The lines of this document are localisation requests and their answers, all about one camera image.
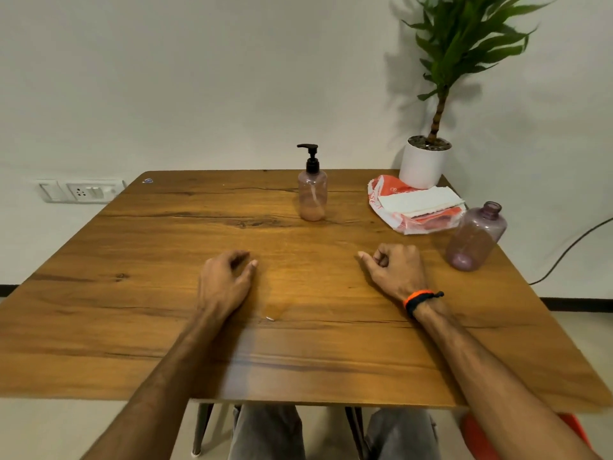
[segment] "black cable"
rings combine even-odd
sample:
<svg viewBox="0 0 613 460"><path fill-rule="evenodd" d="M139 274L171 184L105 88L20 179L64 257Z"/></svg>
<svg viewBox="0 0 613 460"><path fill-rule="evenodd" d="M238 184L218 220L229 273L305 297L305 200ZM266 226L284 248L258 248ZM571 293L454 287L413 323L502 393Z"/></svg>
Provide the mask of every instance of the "black cable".
<svg viewBox="0 0 613 460"><path fill-rule="evenodd" d="M562 261L562 258L564 257L564 255L566 255L569 250L571 250L572 247L574 247L575 245L577 245L579 243L579 240L583 239L585 236L587 236L590 232L597 230L600 226L603 226L604 224L607 224L609 221L613 221L613 218L609 218L606 221L603 221L600 224L595 225L593 228L589 229L588 231L584 232L581 237L579 237L577 240L575 240L566 250L564 250L564 253L562 255L560 255L560 257L558 258L558 260L554 263L554 265L551 267L551 269L549 271L547 271L547 274L545 274L545 276L543 276L542 278L540 278L538 281L535 282L531 282L528 283L528 285L533 286L534 284L539 284L539 282L544 281L545 279L547 279L547 276L549 276L552 271L554 269L556 269L556 266L558 265L559 262Z"/></svg>

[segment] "grey pants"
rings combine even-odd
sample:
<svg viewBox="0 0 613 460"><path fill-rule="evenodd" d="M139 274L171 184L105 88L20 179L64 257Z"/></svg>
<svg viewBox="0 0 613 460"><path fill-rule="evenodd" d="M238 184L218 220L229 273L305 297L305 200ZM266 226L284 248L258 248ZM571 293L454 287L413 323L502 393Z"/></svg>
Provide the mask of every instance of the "grey pants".
<svg viewBox="0 0 613 460"><path fill-rule="evenodd" d="M428 412L381 409L367 430L368 460L440 460ZM234 409L229 460L305 460L302 422L294 405Z"/></svg>

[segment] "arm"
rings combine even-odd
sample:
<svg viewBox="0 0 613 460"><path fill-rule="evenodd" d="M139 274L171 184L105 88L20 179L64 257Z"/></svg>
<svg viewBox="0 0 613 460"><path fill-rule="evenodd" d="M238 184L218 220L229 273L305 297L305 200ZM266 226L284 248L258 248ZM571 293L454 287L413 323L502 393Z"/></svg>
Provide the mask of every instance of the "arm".
<svg viewBox="0 0 613 460"><path fill-rule="evenodd" d="M373 281L396 300L428 288L415 246L382 244L373 256L359 255ZM598 460L545 403L462 327L440 299L420 303L413 314L447 360L479 425L502 458Z"/></svg>
<svg viewBox="0 0 613 460"><path fill-rule="evenodd" d="M247 255L235 250L207 260L185 330L82 460L170 458L207 347L249 292L257 261L238 278L232 274Z"/></svg>

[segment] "floor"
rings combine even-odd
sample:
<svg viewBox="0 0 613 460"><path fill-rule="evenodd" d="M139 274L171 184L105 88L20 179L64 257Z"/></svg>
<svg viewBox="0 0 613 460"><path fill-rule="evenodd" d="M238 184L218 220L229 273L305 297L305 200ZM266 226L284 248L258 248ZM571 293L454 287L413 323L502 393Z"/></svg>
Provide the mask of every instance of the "floor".
<svg viewBox="0 0 613 460"><path fill-rule="evenodd" d="M613 389L613 314L562 313L554 316ZM3 458L77 460L121 410L123 402L0 399ZM183 418L172 460L191 458L197 404ZM299 407L308 460L356 459L341 407ZM372 411L365 409L367 419ZM431 410L444 460L471 460L456 424L458 413ZM613 411L583 415L580 421L603 459L613 459ZM204 442L203 460L225 460L232 437L232 410L215 405Z"/></svg>

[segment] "white napkin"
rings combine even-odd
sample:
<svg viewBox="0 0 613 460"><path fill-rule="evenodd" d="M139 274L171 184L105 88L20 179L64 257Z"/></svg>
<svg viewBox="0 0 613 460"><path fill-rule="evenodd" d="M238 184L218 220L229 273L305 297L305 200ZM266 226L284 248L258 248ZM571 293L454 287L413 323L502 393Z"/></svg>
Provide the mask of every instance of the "white napkin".
<svg viewBox="0 0 613 460"><path fill-rule="evenodd" d="M379 201L387 211L402 213L410 218L428 215L464 203L464 200L449 187L432 187L426 190L383 195L379 197Z"/></svg>

